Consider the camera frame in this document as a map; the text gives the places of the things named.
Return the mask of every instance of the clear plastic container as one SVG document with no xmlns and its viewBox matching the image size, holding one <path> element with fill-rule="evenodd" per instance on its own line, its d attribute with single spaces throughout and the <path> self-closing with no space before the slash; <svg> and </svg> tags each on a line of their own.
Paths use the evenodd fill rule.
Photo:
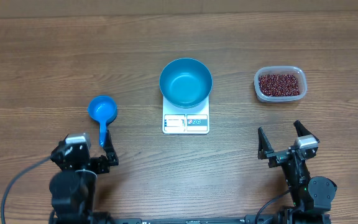
<svg viewBox="0 0 358 224">
<path fill-rule="evenodd" d="M 294 75 L 298 79 L 300 94 L 298 96 L 266 96 L 260 90 L 259 77 L 268 74 Z M 306 92 L 308 91 L 308 84 L 306 83 L 305 74 L 300 68 L 294 66 L 263 67 L 259 69 L 259 71 L 255 74 L 254 85 L 255 85 L 255 91 L 258 100 L 261 102 L 268 102 L 268 103 L 285 103 L 285 102 L 300 100 L 306 95 Z"/>
</svg>

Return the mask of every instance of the blue spoon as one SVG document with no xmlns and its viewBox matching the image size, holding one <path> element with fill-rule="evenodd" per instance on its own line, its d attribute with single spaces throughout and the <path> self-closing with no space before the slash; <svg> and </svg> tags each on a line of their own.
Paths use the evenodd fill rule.
<svg viewBox="0 0 358 224">
<path fill-rule="evenodd" d="M 88 113 L 100 124 L 99 145 L 103 147 L 107 126 L 117 117 L 117 104 L 110 96 L 97 96 L 89 104 Z"/>
</svg>

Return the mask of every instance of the blue plastic utensil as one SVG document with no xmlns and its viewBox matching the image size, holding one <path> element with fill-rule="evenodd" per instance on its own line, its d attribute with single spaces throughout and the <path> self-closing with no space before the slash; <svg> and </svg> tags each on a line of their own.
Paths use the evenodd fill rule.
<svg viewBox="0 0 358 224">
<path fill-rule="evenodd" d="M 89 104 L 88 113 L 100 124 L 99 145 L 104 146 L 107 126 L 117 117 L 117 104 L 110 96 L 97 96 Z"/>
<path fill-rule="evenodd" d="M 192 108 L 204 101 L 212 90 L 212 75 L 201 62 L 179 58 L 169 63 L 160 76 L 162 95 L 179 108 Z"/>
</svg>

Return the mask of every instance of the red beans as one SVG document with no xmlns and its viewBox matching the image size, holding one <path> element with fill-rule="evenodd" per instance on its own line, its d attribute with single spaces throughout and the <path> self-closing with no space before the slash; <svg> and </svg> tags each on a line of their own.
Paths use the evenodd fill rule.
<svg viewBox="0 0 358 224">
<path fill-rule="evenodd" d="M 298 79 L 294 75 L 268 74 L 259 77 L 259 87 L 266 96 L 298 96 Z"/>
</svg>

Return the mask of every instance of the digital scale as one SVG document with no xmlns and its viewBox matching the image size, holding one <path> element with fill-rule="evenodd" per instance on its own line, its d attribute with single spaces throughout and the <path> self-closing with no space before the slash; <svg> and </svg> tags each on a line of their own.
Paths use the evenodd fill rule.
<svg viewBox="0 0 358 224">
<path fill-rule="evenodd" d="M 208 134 L 209 97 L 199 105 L 188 109 L 179 108 L 163 97 L 162 132 L 164 134 Z"/>
</svg>

